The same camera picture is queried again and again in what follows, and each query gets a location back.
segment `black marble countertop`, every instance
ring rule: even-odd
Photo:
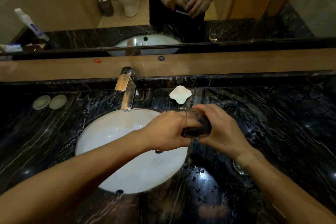
[[[145,98],[134,107],[177,110],[176,85],[191,89],[186,105],[215,103],[280,171],[336,213],[336,71],[140,78]],[[2,83],[0,193],[74,156],[82,131],[120,108],[113,79]],[[42,94],[68,98],[59,110],[31,108]],[[97,189],[71,223],[281,223],[249,176],[224,154],[193,141],[185,165],[148,192]]]
[[[306,39],[314,37],[293,7],[288,4],[278,16],[263,18],[260,21],[255,19],[232,19],[205,21],[199,25],[141,25],[46,32],[51,39],[47,49],[108,48],[129,37],[147,34],[169,35],[181,43],[211,43],[209,40],[211,27],[223,28],[219,42],[258,39]],[[26,45],[37,41],[38,39],[34,38],[32,32],[25,31],[14,42]]]

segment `purple label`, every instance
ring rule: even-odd
[[[37,27],[35,27],[35,25],[32,23],[32,24],[30,24],[31,25],[31,27],[36,31],[36,32],[38,32],[39,30],[37,29]]]

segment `white soap dish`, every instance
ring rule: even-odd
[[[176,86],[176,88],[169,94],[171,99],[176,100],[180,105],[184,104],[188,97],[191,96],[191,91],[183,87],[182,85]]]

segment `sink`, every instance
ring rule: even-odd
[[[114,47],[127,47],[127,42],[132,40],[134,46],[155,46],[155,45],[177,45],[181,44],[178,40],[173,37],[152,34],[152,35],[138,35],[128,39],[125,39]],[[179,48],[165,48],[165,49],[149,49],[141,50],[142,55],[154,55],[154,54],[173,54],[178,51]],[[110,51],[108,52],[111,56],[124,56],[125,51]]]
[[[159,114],[148,109],[110,112],[84,129],[77,141],[75,154],[82,154],[114,141],[132,130],[143,128]],[[155,153],[155,150],[145,152],[117,170],[99,187],[111,192],[147,191],[172,177],[182,167],[186,156],[187,147],[160,154]]]

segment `beige backsplash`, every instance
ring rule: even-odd
[[[131,66],[138,76],[260,73],[336,69],[336,48],[311,50],[222,52],[130,57],[24,60],[0,62],[0,81],[116,78]]]

